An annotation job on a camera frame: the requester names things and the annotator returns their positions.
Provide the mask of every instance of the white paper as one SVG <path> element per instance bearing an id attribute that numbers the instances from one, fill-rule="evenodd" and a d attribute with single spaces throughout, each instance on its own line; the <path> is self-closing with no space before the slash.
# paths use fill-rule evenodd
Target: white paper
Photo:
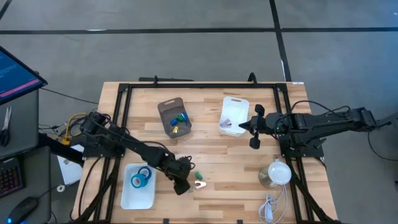
<path id="1" fill-rule="evenodd" d="M 76 146 L 72 146 L 71 148 L 79 152 L 83 152 L 85 149 L 79 144 Z M 81 179 L 81 173 L 83 172 L 83 168 L 81 168 L 78 164 L 67 160 L 64 157 L 57 157 L 61 168 L 63 183 L 65 185 L 73 184 Z"/>

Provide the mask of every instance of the scissors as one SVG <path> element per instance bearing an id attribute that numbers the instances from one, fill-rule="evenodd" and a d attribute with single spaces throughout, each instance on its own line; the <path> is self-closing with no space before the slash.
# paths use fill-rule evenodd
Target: scissors
<path id="1" fill-rule="evenodd" d="M 6 147 L 10 141 L 10 131 L 8 127 L 10 125 L 11 111 L 12 107 L 7 108 L 6 117 L 4 118 L 4 126 L 0 131 L 0 146 L 2 147 Z"/>

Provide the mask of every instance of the blue tape roll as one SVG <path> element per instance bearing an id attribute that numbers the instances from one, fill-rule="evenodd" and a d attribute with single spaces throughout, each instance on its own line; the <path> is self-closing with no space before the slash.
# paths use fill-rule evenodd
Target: blue tape roll
<path id="1" fill-rule="evenodd" d="M 152 176 L 152 171 L 150 171 L 150 168 L 147 166 L 141 167 L 138 173 L 144 175 L 146 180 L 149 180 Z"/>
<path id="2" fill-rule="evenodd" d="M 145 175 L 143 174 L 136 174 L 133 177 L 131 177 L 131 185 L 136 189 L 145 187 L 147 184 L 148 180 L 145 178 Z"/>

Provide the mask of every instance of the green object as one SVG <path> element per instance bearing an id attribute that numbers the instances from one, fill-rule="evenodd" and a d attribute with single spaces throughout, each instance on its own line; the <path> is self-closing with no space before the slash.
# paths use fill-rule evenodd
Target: green object
<path id="1" fill-rule="evenodd" d="M 176 119 L 177 121 L 184 121 L 184 120 L 185 120 L 184 117 L 181 116 L 181 115 L 178 115 L 175 119 Z"/>
<path id="2" fill-rule="evenodd" d="M 203 177 L 199 174 L 199 172 L 195 172 L 195 177 L 197 177 L 198 180 L 203 180 Z"/>

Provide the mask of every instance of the computer mouse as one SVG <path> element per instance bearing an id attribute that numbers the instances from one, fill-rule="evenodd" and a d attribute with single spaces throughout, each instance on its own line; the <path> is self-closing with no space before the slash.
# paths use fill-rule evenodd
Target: computer mouse
<path id="1" fill-rule="evenodd" d="M 20 224 L 23 222 L 37 207 L 39 199 L 35 197 L 27 197 L 21 201 L 10 213 L 7 218 L 8 224 Z"/>

